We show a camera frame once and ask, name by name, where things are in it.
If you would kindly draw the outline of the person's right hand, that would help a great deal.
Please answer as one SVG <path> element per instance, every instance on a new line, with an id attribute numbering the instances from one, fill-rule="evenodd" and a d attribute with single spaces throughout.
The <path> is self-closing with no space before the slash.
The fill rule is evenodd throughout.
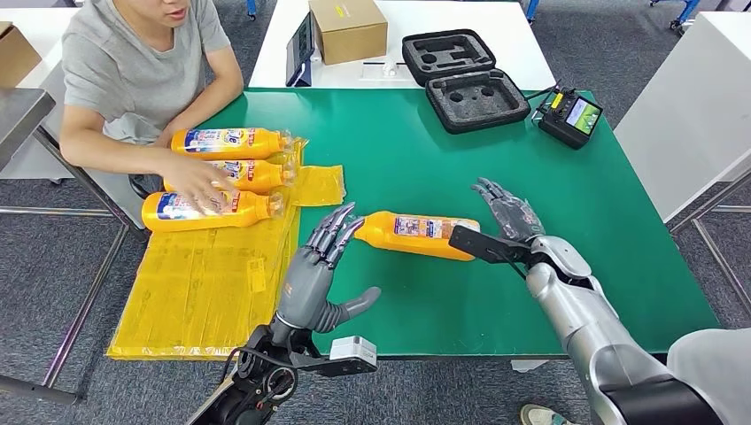
<path id="1" fill-rule="evenodd" d="M 204 161 L 171 153 L 158 167 L 158 174 L 202 214 L 223 214 L 228 206 L 223 193 L 236 189 L 221 170 Z"/>

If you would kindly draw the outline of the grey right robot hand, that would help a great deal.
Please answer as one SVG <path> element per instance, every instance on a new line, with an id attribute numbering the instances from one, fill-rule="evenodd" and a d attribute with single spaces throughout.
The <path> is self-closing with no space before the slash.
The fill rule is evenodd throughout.
<path id="1" fill-rule="evenodd" d="M 500 234 L 515 242 L 528 242 L 546 233 L 530 204 L 502 188 L 497 182 L 479 177 L 471 186 L 489 206 Z"/>

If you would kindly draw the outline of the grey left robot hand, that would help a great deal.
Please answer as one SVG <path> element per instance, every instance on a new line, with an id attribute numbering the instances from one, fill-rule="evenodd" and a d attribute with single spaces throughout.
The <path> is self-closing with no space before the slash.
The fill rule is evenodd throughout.
<path id="1" fill-rule="evenodd" d="M 337 326 L 366 312 L 380 297 L 379 287 L 370 287 L 361 295 L 341 304 L 328 301 L 333 274 L 354 233 L 364 219 L 345 219 L 354 202 L 339 206 L 315 226 L 299 247 L 285 273 L 281 294 L 269 327 L 276 338 L 293 329 L 328 333 Z"/>

